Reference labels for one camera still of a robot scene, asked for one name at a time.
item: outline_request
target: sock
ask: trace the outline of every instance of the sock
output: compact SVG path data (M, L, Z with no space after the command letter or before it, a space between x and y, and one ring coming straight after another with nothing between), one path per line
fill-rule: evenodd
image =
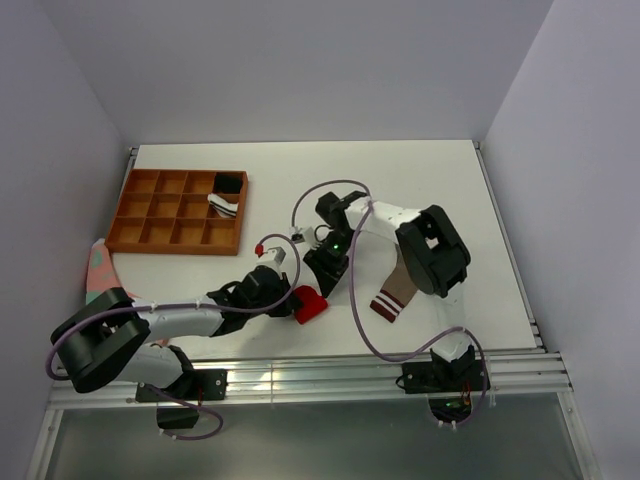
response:
M402 252L396 246L396 266L382 284L380 292L371 300L369 307L377 314L394 322L418 291L402 259Z
M215 193L210 193L207 196L207 200L209 201L209 205L215 208L222 218L231 218L236 216L238 204L229 203Z
M116 271L111 263L109 250L104 245L104 238L101 238L91 247L89 266L87 268L87 295L85 301L89 304L105 290L121 286L122 284L118 280Z

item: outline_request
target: metal frame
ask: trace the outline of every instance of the metal frame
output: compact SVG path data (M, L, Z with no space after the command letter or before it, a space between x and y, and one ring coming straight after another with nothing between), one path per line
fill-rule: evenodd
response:
M530 319L533 319L533 311L531 310L531 304L529 303L529 298L527 297L527 292L524 289L524 283L522 282L522 277L520 276L520 270L518 270L518 264L516 263L516 257L513 254L513 249L511 248L511 242L509 242L509 237L507 236L507 230L504 226L504 222L502 221L502 215L500 214L500 208L498 207L498 202L496 201L496 196L493 193L493 187L491 186L491 181L489 180L489 174L487 173L487 167L484 164L484 159L482 158L482 152L480 151L480 143L473 142L473 146L476 150L476 156L478 157L478 163L480 164L480 169L482 170L482 175L484 176L484 182L487 184L487 190L489 190L489 196L491 197L491 203L493 204L493 209L496 212L496 218L498 219L498 225L500 225L500 231L502 232L502 239L504 240L504 245L507 247L507 252L509 253L509 260L511 260L511 267L513 268L513 272L516 275L516 281L518 282L518 288L520 289L520 295L522 296L522 301L524 302L524 308L527 311L527 316Z
M48 409L45 412L40 434L25 477L27 480L44 480L46 478L51 455L53 455L53 447L60 431L62 414L62 410L55 409Z
M133 170L133 167L136 165L136 159L138 158L138 147L129 147L129 156L127 157L127 168L124 171L124 177L122 178L122 185L120 186L120 194L118 195L118 200L122 196L122 192L124 192L124 186L127 183L127 178L129 178L129 172Z
M488 359L492 391L496 395L558 393L572 389L558 353L488 355ZM396 378L402 374L400 365L370 356L196 362L194 367L227 370L226 398L215 405L411 398L395 385ZM124 382L112 382L89 394L76 393L70 382L56 382L48 407L60 410L156 407L155 403L136 403L135 393L136 385ZM447 394L430 395L432 398L438 396L446 397Z
M603 478L602 472L591 448L587 429L578 413L573 392L558 393L558 401L564 422L567 425L569 438L573 444L573 450L576 452L582 478L584 480L601 480Z

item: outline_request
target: glass panel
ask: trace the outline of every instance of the glass panel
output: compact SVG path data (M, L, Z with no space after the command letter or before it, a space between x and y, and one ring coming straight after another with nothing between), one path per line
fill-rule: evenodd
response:
M457 433L424 399L225 406L222 433L199 442L158 436L154 409L69 411L47 478L580 478L556 395L497 401Z

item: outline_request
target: white wall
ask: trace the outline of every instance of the white wall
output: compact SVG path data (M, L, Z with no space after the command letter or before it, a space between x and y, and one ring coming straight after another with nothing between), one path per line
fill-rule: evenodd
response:
M41 0L130 142L482 139L551 0Z
M640 466L640 2L556 0L485 159L608 479Z
M126 151L41 7L0 4L0 477L23 478L53 328L80 305Z

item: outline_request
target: wire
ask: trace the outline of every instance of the wire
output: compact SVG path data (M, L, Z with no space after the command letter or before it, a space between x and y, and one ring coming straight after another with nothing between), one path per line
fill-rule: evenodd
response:
M331 227L329 225L325 225L324 223L321 225L318 225L316 228L313 229L313 236L316 239L316 242L321 242L322 240L320 240L320 238L318 238L318 230L320 230L321 228L328 228L329 230L331 230Z
M401 388L402 390L404 390L405 392L407 391L407 387L404 385L405 379L407 378L407 376L403 373L402 375L400 375L398 378L396 378L396 386L398 388ZM437 388L437 387L429 387L426 385L420 385L421 389L429 389L432 390L433 392L440 392L442 391L441 388Z
M238 285L240 285L241 282L234 280L232 282L229 283L225 283L223 286L220 287L220 290L229 290L230 288L236 287Z
M302 200L304 200L304 198L307 195L309 195L314 190L317 190L318 188L325 187L325 186L328 186L328 185L341 184L341 183L357 185L357 186L361 187L365 191L367 196L369 197L369 201L367 202L367 210L366 210L366 212L364 213L364 215L360 219L360 222L358 222L358 225L356 226L356 228L353 231L353 237L351 238L351 245L349 247L349 303L351 305L351 313L353 314L353 319L354 319L354 321L356 323L356 328L358 329L358 333L360 334L360 337L362 338L362 341L365 343L367 348L369 348L371 353L373 353L376 357L378 357L378 358L380 358L380 359L382 359L382 360L384 360L386 362L404 363L404 362L406 362L408 360L411 360L412 358L417 357L418 355L420 355L421 353L426 351L428 348L430 348L438 340L440 340L441 338L446 337L447 335L451 335L452 333L456 333L456 332L462 332L462 333L466 334L467 336L469 336L469 338L473 341L473 343L478 348L478 353L480 354L480 362L482 364L483 377L482 377L482 391L480 393L480 400L478 401L477 407L472 410L472 412L469 414L469 416L465 420L463 420L460 423L458 423L458 425L463 425L463 424L467 423L469 420L471 420L471 418L474 417L476 411L479 410L479 407L484 402L484 398L487 395L488 376L489 376L488 372L487 372L487 364L486 364L484 350L482 349L482 346L480 345L480 342L478 341L478 339L476 338L476 336L473 333L471 333L469 330L467 330L464 327L460 327L460 326L450 327L450 328L446 329L445 331L440 332L438 335L433 337L431 340L429 340L427 343L425 343L424 345L422 345L421 347L419 347L417 350L413 351L412 353L409 353L407 355L402 355L402 356L395 356L395 355L392 356L392 355L387 355L387 354L382 353L381 351L379 351L373 345L373 343L371 343L371 341L367 337L366 332L364 331L364 327L362 326L362 320L360 319L360 315L358 314L358 306L356 305L355 258L356 258L356 243L358 241L358 237L360 236L360 233L362 233L362 227L364 226L365 222L369 218L369 215L371 215L371 213L373 212L373 202L371 200L371 191L369 190L369 187L367 187L364 183L358 182L356 180L332 180L332 181L328 181L328 182L319 183L318 185L315 185L315 186L311 187L310 189L308 189L307 191L305 191L302 194L302 196L298 199L298 201L295 203L295 205L293 207L293 212L291 213L291 226L292 227L296 226L296 213L298 211L298 207L300 206L300 203L302 203Z
M177 403L178 405L182 405L183 407L190 408L197 412L206 413L207 415L211 415L212 417L218 420L218 426L215 429L211 430L208 433L204 433L202 435L180 435L178 433L172 432L171 430L163 430L162 433L164 435L171 437L175 440L184 440L188 442L193 442L196 440L206 440L207 438L211 438L214 435L217 435L218 433L220 433L220 430L222 430L222 426L224 425L224 419L222 418L222 415L220 415L215 410L209 407L203 407L202 405L194 405L193 403L185 402L184 400L181 400L179 398L174 398L171 395L166 394L165 392L163 392L161 389L159 389L154 385L143 384L142 386L144 388L151 390L153 393L155 393L161 398L164 398L169 402Z
M45 362L45 371L47 373L47 375L52 378L53 380L60 380L60 381L64 381L64 380L69 380L68 376L64 376L64 375L58 375L53 371L52 368L52 363L53 363L53 359L56 356L56 354L58 353L58 350L60 350L60 347L62 346L62 344L64 344L64 342L66 342L72 335L75 335L76 333L78 333L79 331L83 330L84 328L86 328L87 326L96 323L96 322L102 322L105 318L111 317L113 315L119 315L122 313L139 313L139 312L149 312L152 310L177 310L177 309L184 309L184 308L206 308L206 309L211 309L211 310L219 310L222 312L236 312L236 313L265 313L268 312L269 310L272 310L274 308L276 308L278 305L282 304L283 302L285 302L287 300L287 298L289 298L289 296L291 296L291 294L293 293L293 290L296 288L296 285L298 283L298 280L300 278L300 269L301 269L301 261L300 261L300 253L298 252L298 249L296 248L295 244L291 241L291 239L289 239L288 237L286 237L285 235L282 235L280 233L271 233L269 235L267 235L266 237L262 238L262 240L260 240L258 242L258 245L262 245L265 241L271 239L271 238L280 238L284 241L286 241L291 248L293 249L293 253L296 257L296 275L293 279L293 282L291 283L291 286L289 288L289 290L287 290L287 292L282 296L282 298L280 298L280 300L278 300L277 302L266 306L266 307L261 307L261 308L235 308L235 307L227 307L224 305L216 305L216 304L210 304L210 303L202 303L200 305L195 304L195 303L167 303L167 304L163 304L163 305L157 305L154 306L153 305L141 305L141 306L137 306L137 307L123 307L123 308L114 308L113 310L107 310L104 312L100 312L97 313L96 315L92 315L91 317L85 318L84 320L82 320L81 322L78 322L76 325L74 325L73 327L71 327L69 330L67 330L66 332L64 332L60 338L53 344L53 346L51 347L51 350L49 351L49 353L47 354L47 358L46 358L46 362ZM170 434L168 433L169 436L171 436L172 438L176 438L178 440L204 440L206 438L210 438L214 435L216 435L221 429L222 429L222 424L223 424L223 420L222 420L222 416L217 413L216 411L208 408L208 407L203 407L203 406L198 406L198 405L193 405L191 403L185 402L179 398L175 398L172 397L171 395L163 392L161 389L159 389L158 387L155 387L153 385L149 385L146 384L145 385L147 388L149 388L150 390L152 390L153 392L155 392L158 396L170 401L170 402L174 402L177 403L179 405L183 405L187 408L191 408L193 410L197 410L199 412L203 412L206 413L208 415L212 415L213 417L217 418L220 422L220 424L218 425L218 427L207 433L204 435L198 435L198 436L185 436L185 435L178 435L178 434L174 434L172 432L170 432Z

